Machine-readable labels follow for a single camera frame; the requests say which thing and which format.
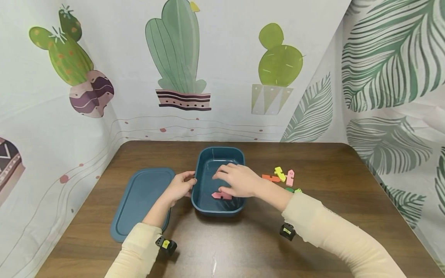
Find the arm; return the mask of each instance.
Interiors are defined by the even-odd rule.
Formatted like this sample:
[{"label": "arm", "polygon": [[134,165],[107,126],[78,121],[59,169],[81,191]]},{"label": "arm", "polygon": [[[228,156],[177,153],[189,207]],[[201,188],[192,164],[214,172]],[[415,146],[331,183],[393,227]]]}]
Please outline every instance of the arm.
[{"label": "arm", "polygon": [[159,251],[155,242],[162,234],[161,227],[167,213],[177,200],[189,196],[196,179],[185,180],[193,175],[194,172],[190,171],[174,177],[142,223],[136,224],[122,243],[122,250],[105,278],[145,278],[150,274]]},{"label": "arm", "polygon": [[300,192],[291,192],[258,177],[245,166],[224,165],[214,178],[232,187],[220,191],[236,197],[258,197],[281,211],[304,241],[338,256],[360,278],[406,278],[373,237]]}]

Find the geometric pot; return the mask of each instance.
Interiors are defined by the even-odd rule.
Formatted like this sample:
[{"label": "geometric pot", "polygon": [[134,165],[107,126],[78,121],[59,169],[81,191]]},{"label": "geometric pot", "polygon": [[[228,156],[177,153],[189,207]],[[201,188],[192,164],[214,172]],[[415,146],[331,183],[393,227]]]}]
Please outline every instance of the geometric pot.
[{"label": "geometric pot", "polygon": [[292,91],[292,88],[253,84],[252,114],[278,115]]},{"label": "geometric pot", "polygon": [[71,87],[69,101],[74,110],[91,118],[104,116],[104,108],[114,97],[114,88],[108,78],[97,70],[86,74],[87,81]]},{"label": "geometric pot", "polygon": [[183,94],[170,90],[156,90],[159,107],[175,107],[182,110],[210,111],[210,94]]},{"label": "geometric pot", "polygon": [[11,193],[25,167],[22,156],[9,141],[0,138],[0,206]]}]

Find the hand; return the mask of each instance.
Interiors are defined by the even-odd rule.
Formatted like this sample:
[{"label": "hand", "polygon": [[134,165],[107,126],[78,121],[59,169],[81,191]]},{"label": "hand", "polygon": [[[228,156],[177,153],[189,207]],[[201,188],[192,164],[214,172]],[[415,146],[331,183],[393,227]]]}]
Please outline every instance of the hand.
[{"label": "hand", "polygon": [[188,181],[185,180],[193,177],[193,175],[194,171],[177,174],[160,198],[167,200],[167,202],[171,203],[171,206],[174,206],[182,197],[190,197],[190,190],[196,184],[197,180],[195,178],[189,179]]},{"label": "hand", "polygon": [[227,193],[234,197],[253,197],[265,179],[260,178],[249,167],[229,163],[221,165],[213,179],[221,179],[231,185],[231,188],[221,186],[220,192]]}]

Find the container lid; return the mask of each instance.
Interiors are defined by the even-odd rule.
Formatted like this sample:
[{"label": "container lid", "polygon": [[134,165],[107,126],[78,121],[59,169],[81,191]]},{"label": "container lid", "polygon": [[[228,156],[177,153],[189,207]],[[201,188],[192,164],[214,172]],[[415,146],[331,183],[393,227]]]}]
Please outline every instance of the container lid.
[{"label": "container lid", "polygon": [[[123,242],[133,227],[141,222],[174,177],[170,168],[147,168],[137,171],[125,188],[111,223],[111,237]],[[167,228],[170,210],[162,230]]]}]

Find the yellow puzzle piece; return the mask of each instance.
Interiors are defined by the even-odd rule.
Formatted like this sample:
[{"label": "yellow puzzle piece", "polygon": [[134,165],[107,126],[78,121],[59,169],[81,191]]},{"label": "yellow puzzle piece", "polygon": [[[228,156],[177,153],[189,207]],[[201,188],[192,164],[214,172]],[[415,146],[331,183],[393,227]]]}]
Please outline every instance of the yellow puzzle piece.
[{"label": "yellow puzzle piece", "polygon": [[286,181],[286,175],[283,174],[281,167],[276,167],[274,174],[277,175],[281,181]]}]

